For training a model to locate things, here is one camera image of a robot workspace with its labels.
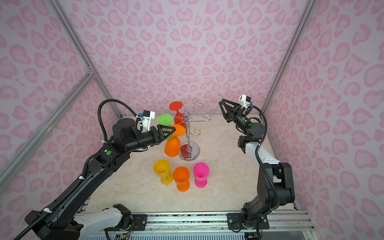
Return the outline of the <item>orange front wine glass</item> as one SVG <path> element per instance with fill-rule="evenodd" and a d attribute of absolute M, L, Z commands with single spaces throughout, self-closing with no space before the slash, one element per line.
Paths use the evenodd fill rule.
<path fill-rule="evenodd" d="M 165 145 L 165 154 L 168 157 L 176 157 L 179 155 L 181 149 L 181 141 L 179 137 L 182 137 L 186 133 L 186 129 L 181 125 L 173 125 L 176 131 L 167 138 Z"/>

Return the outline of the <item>orange wine glass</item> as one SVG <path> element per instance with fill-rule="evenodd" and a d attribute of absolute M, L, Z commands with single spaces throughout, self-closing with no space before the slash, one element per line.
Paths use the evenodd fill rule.
<path fill-rule="evenodd" d="M 190 171 L 186 167 L 178 167 L 173 172 L 173 179 L 180 192 L 186 192 L 190 188 Z"/>
<path fill-rule="evenodd" d="M 176 157 L 179 155 L 181 149 L 181 141 L 179 137 L 182 137 L 186 133 L 186 129 L 181 125 L 173 125 L 176 131 L 167 138 L 165 145 L 165 154 L 168 157 Z"/>

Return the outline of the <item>green plastic wine glass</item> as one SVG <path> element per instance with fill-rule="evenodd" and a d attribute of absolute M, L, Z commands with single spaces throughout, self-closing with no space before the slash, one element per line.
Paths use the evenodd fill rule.
<path fill-rule="evenodd" d="M 171 126 L 173 123 L 173 117 L 169 114 L 163 114 L 158 118 L 158 124 L 163 126 Z"/>

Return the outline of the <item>red plastic wine glass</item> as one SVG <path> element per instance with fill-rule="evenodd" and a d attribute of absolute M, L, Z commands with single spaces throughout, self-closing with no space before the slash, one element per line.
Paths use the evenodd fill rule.
<path fill-rule="evenodd" d="M 176 112 L 174 116 L 174 123 L 175 125 L 180 125 L 183 128 L 186 128 L 186 122 L 185 122 L 185 116 L 183 113 L 181 113 L 181 109 L 184 107 L 183 103 L 180 101 L 172 102 L 169 105 L 169 109 L 171 111 Z"/>

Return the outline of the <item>yellow plastic wine glass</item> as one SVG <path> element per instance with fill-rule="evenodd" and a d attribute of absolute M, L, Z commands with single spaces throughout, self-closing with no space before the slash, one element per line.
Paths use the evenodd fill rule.
<path fill-rule="evenodd" d="M 171 174 L 171 164 L 167 160 L 159 160 L 154 164 L 154 172 L 161 179 L 163 185 L 169 185 L 173 182 L 173 175 Z"/>

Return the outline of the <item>orange back wine glass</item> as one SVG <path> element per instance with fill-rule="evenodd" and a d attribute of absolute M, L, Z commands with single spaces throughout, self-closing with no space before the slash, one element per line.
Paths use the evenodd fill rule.
<path fill-rule="evenodd" d="M 178 167 L 173 172 L 173 179 L 180 192 L 186 192 L 190 188 L 190 171 L 186 167 Z"/>

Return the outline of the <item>pink plastic wine glass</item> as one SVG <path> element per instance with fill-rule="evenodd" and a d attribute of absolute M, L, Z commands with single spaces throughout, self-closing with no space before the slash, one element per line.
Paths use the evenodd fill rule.
<path fill-rule="evenodd" d="M 198 188 L 204 188 L 208 184 L 210 168 L 206 163 L 197 163 L 193 167 L 195 185 Z"/>

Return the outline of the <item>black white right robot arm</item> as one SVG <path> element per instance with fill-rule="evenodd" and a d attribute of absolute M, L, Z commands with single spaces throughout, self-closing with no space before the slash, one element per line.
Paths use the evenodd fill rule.
<path fill-rule="evenodd" d="M 234 123 L 241 132 L 238 147 L 259 166 L 257 195 L 243 205 L 241 226 L 235 230 L 260 232 L 268 214 L 295 201 L 292 166 L 280 162 L 263 148 L 268 132 L 267 118 L 249 97 L 242 103 L 222 99 L 219 107 L 227 123 Z"/>

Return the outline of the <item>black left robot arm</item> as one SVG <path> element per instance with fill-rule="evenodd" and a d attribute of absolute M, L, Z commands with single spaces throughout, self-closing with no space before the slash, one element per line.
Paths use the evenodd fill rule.
<path fill-rule="evenodd" d="M 75 219 L 75 214 L 93 192 L 129 158 L 159 145 L 176 132 L 175 127 L 157 125 L 146 132 L 137 129 L 137 121 L 124 118 L 113 125 L 113 135 L 84 163 L 80 176 L 41 211 L 31 211 L 28 226 L 15 238 L 33 231 L 41 240 L 78 240 L 90 225 Z"/>

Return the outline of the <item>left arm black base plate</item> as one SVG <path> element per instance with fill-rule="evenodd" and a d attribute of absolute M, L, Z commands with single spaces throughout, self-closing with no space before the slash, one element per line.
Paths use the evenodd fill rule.
<path fill-rule="evenodd" d="M 147 225 L 148 215 L 146 214 L 133 214 L 132 222 L 133 222 L 133 232 L 137 231 L 145 231 Z"/>

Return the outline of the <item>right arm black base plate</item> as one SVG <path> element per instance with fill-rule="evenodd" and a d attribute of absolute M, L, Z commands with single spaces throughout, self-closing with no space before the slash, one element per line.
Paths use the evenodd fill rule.
<path fill-rule="evenodd" d="M 255 231 L 257 229 L 256 221 L 253 221 L 251 224 L 246 224 L 246 221 L 243 220 L 241 213 L 228 213 L 226 214 L 228 229 L 233 231 Z M 259 230 L 269 230 L 270 224 L 267 216 L 261 218 L 259 222 Z"/>

